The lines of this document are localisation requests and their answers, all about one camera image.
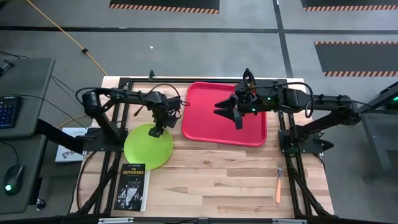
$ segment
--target black keyboard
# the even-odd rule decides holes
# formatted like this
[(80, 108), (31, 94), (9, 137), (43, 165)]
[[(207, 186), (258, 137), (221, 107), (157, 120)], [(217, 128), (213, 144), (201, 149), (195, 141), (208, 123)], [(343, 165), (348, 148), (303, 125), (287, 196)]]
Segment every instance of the black keyboard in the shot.
[(0, 129), (15, 127), (21, 101), (22, 97), (20, 96), (0, 98)]

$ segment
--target concrete floor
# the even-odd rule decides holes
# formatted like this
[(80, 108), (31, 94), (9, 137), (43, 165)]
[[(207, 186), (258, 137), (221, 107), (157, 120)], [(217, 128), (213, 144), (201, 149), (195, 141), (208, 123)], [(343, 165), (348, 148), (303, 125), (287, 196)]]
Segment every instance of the concrete floor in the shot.
[[(398, 11), (304, 12), (300, 0), (279, 0), (285, 29), (305, 29), (314, 33), (287, 32), (283, 35), (286, 39), (283, 43), (277, 33), (281, 28), (274, 10), (277, 1), (273, 0), (221, 0), (218, 15), (108, 9), (109, 0), (72, 3), (35, 0), (33, 3), (61, 26), (143, 28), (131, 32), (70, 33), (89, 49), (109, 75), (148, 75), (153, 69), (156, 74), (165, 76), (240, 77), (249, 67), (257, 77), (289, 77), (292, 73), (294, 78), (304, 78), (315, 93), (349, 95), (360, 101), (369, 101), (380, 90), (398, 81), (392, 77), (324, 77), (313, 45), (314, 41), (325, 40), (397, 41)], [(12, 1), (0, 11), (0, 26), (52, 25), (25, 1)], [(168, 28), (190, 30), (173, 32)], [(334, 35), (336, 30), (372, 30), (372, 35)], [(394, 30), (392, 33), (396, 35), (382, 35), (385, 30)], [(101, 71), (61, 32), (2, 30), (0, 37), (0, 50), (55, 58), (53, 75), (74, 90), (101, 85)], [(281, 46), (286, 46), (287, 51), (283, 52)], [(46, 99), (72, 116), (82, 114), (81, 108), (53, 82)], [(314, 113), (314, 118), (323, 115)], [(53, 125), (68, 119), (49, 105), (44, 106), (41, 118)], [(90, 124), (89, 119), (82, 122)], [(336, 215), (397, 223), (397, 184), (391, 181), (365, 184), (362, 181), (363, 174), (379, 169), (362, 124), (337, 126), (325, 132), (324, 138), (335, 143), (324, 159)], [(52, 146), (49, 154), (55, 149), (56, 146)], [(51, 162), (48, 156), (47, 165)], [(40, 212), (32, 207), (22, 215), (2, 216), (0, 220), (66, 214), (77, 174), (68, 175), (46, 175), (40, 197), (51, 206)]]

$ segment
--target red tray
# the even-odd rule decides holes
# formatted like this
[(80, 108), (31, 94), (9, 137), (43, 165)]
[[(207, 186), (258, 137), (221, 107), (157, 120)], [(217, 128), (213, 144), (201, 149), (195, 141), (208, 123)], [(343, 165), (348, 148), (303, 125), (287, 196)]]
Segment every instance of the red tray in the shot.
[(227, 99), (234, 85), (195, 82), (187, 90), (187, 102), (182, 119), (182, 134), (190, 140), (261, 146), (267, 138), (266, 113), (246, 114), (243, 129), (236, 130), (230, 119), (214, 114), (215, 103)]

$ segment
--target book cover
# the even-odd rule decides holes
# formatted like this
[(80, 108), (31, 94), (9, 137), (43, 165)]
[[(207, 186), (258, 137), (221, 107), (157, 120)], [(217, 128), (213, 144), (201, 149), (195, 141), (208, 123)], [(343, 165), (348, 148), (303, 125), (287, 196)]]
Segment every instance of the book cover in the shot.
[(114, 209), (145, 211), (148, 183), (149, 170), (145, 171), (145, 164), (123, 164)]
[[(83, 136), (87, 133), (87, 129), (85, 128), (63, 128), (62, 131), (64, 133), (69, 134), (70, 136)], [(77, 162), (83, 161), (83, 155), (79, 153), (75, 153), (61, 145), (58, 146), (57, 155), (55, 156), (55, 162)]]

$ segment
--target wooden tabletop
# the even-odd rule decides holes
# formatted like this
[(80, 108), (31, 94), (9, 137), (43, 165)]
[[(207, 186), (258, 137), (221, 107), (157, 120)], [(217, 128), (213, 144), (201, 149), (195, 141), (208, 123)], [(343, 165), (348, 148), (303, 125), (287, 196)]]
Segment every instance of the wooden tabletop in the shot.
[[(104, 77), (102, 87), (117, 87), (120, 77)], [(302, 82), (288, 78), (288, 82)], [(191, 83), (173, 83), (182, 98)], [(149, 91), (155, 84), (134, 83), (133, 90)], [(304, 90), (301, 85), (291, 88)], [(160, 86), (156, 89), (174, 96), (173, 89)], [(127, 128), (131, 131), (141, 124), (152, 123), (152, 113), (142, 110), (133, 114), (139, 105), (129, 105)], [(123, 106), (119, 110), (121, 119)], [(111, 118), (113, 110), (106, 114)], [(311, 122), (304, 113), (295, 114), (296, 124)], [(180, 119), (173, 129), (168, 129), (174, 140), (170, 159), (150, 173), (149, 191), (145, 212), (112, 210), (114, 217), (217, 217), (217, 218), (292, 218), (294, 217), (285, 159), (279, 149), (277, 132), (280, 129), (277, 113), (267, 113), (267, 140), (261, 147), (242, 147), (198, 142), (185, 139), (181, 133)], [(328, 184), (322, 163), (312, 154), (302, 155), (308, 188), (323, 205), (333, 213)], [(99, 152), (88, 162), (81, 177), (80, 204), (91, 196), (98, 185), (104, 153)], [(275, 203), (277, 164), (284, 163), (282, 198)], [(121, 164), (128, 163), (122, 156)], [(108, 186), (104, 190), (101, 212), (106, 204)], [(300, 208), (304, 211), (302, 192), (298, 189)], [(76, 210), (76, 199), (71, 212)]]

